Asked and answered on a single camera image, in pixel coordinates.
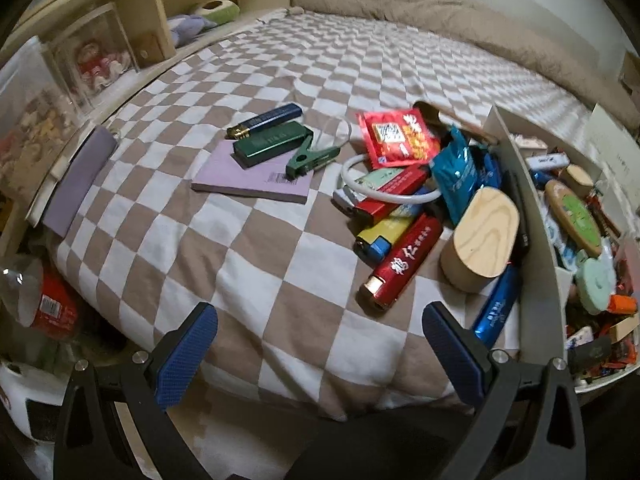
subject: doll in clear box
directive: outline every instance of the doll in clear box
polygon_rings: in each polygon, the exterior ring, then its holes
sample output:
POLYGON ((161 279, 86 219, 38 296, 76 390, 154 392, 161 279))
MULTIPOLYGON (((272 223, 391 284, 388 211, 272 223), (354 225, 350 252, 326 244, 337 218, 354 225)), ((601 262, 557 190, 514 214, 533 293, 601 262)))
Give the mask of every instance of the doll in clear box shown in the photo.
POLYGON ((76 63, 82 78, 90 91, 100 92, 129 68, 129 53, 105 53, 97 41, 88 41, 76 53, 76 63))

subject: yellow lighter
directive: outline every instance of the yellow lighter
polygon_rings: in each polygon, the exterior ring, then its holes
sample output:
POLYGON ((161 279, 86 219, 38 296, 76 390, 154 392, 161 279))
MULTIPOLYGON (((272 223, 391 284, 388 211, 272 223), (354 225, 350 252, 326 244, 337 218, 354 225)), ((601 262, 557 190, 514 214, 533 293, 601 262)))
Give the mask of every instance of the yellow lighter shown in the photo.
MULTIPOLYGON (((421 187, 414 195, 427 193, 421 187)), ((378 264, 389 254, 391 247, 414 223, 423 204, 404 204, 394 209, 385 219, 373 227, 360 231, 353 246, 355 253, 366 262, 378 264)))

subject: blue gripper pad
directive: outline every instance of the blue gripper pad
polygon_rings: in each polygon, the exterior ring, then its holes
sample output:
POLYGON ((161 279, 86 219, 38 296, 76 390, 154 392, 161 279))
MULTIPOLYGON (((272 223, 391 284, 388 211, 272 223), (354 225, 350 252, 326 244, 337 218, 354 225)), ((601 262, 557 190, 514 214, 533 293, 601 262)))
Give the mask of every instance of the blue gripper pad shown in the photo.
MULTIPOLYGON (((485 374, 472 351, 468 348, 473 340, 465 336, 464 330, 447 308, 439 301, 428 304, 422 313, 422 331, 429 345, 442 364, 458 397, 465 404, 479 408, 484 401, 485 374)), ((487 350, 474 334, 469 332, 486 356, 487 350)))
POLYGON ((218 332, 216 309, 208 303, 200 303, 196 309, 201 305, 205 306, 199 315, 192 312, 178 330, 162 338, 182 332, 181 338, 174 343, 173 351, 156 373, 156 402, 163 410, 180 402, 218 332))

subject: brown blanket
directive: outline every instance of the brown blanket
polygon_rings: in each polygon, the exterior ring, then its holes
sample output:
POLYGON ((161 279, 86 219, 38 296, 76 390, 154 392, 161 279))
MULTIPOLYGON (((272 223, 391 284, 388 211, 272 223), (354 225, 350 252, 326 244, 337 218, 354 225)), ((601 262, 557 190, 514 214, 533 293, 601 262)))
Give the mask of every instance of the brown blanket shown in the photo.
POLYGON ((640 112, 619 83, 583 66, 564 48, 515 20, 470 0, 292 0, 306 10, 404 23, 466 41, 538 72, 589 108, 600 103, 627 128, 640 112))

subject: mattress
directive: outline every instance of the mattress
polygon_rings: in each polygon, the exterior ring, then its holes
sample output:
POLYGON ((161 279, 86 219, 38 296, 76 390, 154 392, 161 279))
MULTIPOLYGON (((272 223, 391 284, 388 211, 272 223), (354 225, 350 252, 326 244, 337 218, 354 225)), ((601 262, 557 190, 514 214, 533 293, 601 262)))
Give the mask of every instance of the mattress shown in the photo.
MULTIPOLYGON (((201 372, 236 396, 337 420, 447 398, 423 307, 441 300, 469 326, 487 292, 446 282, 445 231, 396 305, 367 316, 354 293, 370 269, 330 201, 341 162, 362 149, 356 112, 417 100, 475 124, 496 103, 591 149, 587 108, 512 62, 395 23, 284 16, 194 54, 108 121, 120 145, 54 250, 56 265, 145 349, 199 301, 212 303, 220 329, 201 372), (290 102, 318 146, 350 140, 314 174, 306 204, 190 189, 226 127, 290 102)), ((517 352, 517 309, 497 346, 517 352)))

